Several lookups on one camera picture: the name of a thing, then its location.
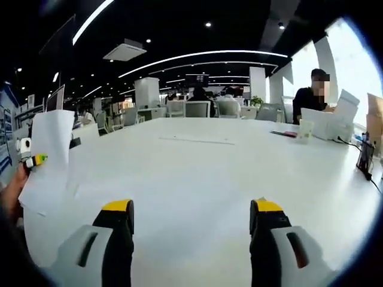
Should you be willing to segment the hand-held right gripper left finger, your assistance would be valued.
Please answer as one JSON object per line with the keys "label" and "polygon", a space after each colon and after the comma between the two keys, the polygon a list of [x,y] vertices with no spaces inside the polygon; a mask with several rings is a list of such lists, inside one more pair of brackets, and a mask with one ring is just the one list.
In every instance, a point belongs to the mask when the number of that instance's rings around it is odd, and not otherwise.
{"label": "hand-held right gripper left finger", "polygon": [[59,286],[132,286],[134,202],[85,200],[45,219],[37,258]]}

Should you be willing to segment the person's left hand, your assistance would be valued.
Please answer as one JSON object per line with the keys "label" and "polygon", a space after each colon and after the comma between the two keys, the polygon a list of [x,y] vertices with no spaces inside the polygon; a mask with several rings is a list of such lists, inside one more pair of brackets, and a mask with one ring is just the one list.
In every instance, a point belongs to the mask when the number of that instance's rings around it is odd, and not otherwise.
{"label": "person's left hand", "polygon": [[29,174],[30,174],[30,169],[24,163],[20,162],[12,178],[13,187],[19,193],[25,186],[25,183],[28,180]]}

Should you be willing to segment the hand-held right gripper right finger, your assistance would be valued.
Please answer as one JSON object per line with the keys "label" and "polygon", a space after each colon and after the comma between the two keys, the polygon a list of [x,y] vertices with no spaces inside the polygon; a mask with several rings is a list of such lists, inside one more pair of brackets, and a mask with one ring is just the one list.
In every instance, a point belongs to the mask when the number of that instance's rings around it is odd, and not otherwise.
{"label": "hand-held right gripper right finger", "polygon": [[250,236],[252,286],[331,286],[338,275],[317,241],[272,201],[251,201]]}

